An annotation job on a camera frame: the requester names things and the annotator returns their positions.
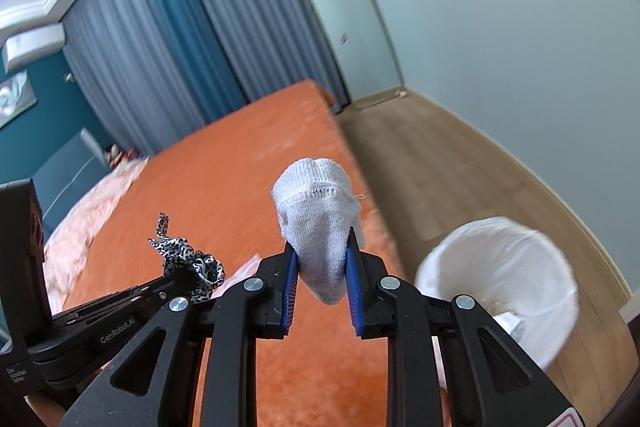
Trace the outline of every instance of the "floor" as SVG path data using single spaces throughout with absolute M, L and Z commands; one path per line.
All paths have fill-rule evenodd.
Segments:
M 588 427 L 610 410 L 638 367 L 618 310 L 627 293 L 601 247 L 529 171 L 418 94 L 337 116 L 413 280 L 423 258 L 464 223 L 507 216 L 564 251 L 579 286 L 580 318 L 548 370 Z

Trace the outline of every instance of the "leopard print fabric bow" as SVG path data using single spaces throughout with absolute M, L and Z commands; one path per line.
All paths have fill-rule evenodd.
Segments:
M 160 212 L 156 234 L 160 241 L 149 238 L 149 244 L 164 257 L 164 275 L 172 273 L 178 266 L 188 266 L 197 276 L 196 287 L 189 294 L 192 303 L 208 301 L 211 293 L 225 282 L 222 263 L 200 250 L 193 250 L 183 237 L 168 237 L 169 217 Z

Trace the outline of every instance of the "orange bed sheet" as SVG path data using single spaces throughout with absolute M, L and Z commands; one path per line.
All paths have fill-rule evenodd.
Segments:
M 150 159 L 95 238 L 69 308 L 162 273 L 146 242 L 158 213 L 169 233 L 222 261 L 231 275 L 255 253 L 282 251 L 271 187 L 294 161 L 325 157 L 364 194 L 363 249 L 399 273 L 395 245 L 356 161 L 311 81 L 272 94 L 194 133 Z M 354 336 L 348 302 L 321 304 L 300 282 L 289 336 L 258 341 L 258 423 L 262 427 L 385 425 L 386 341 Z M 198 425 L 199 402 L 196 402 Z

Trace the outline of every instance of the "trash can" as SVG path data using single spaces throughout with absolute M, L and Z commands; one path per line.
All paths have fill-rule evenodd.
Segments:
M 415 286 L 448 301 L 465 293 L 494 317 L 516 318 L 515 330 L 505 329 L 542 369 L 553 362 L 578 318 L 578 289 L 562 251 L 542 232 L 506 217 L 451 232 L 422 261 Z

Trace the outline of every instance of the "pink ruffled blanket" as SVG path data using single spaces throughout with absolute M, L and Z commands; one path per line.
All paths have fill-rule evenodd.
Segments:
M 43 269 L 52 314 L 63 310 L 66 297 L 84 270 L 94 237 L 147 161 L 144 158 L 119 165 L 75 204 L 51 234 L 44 247 Z

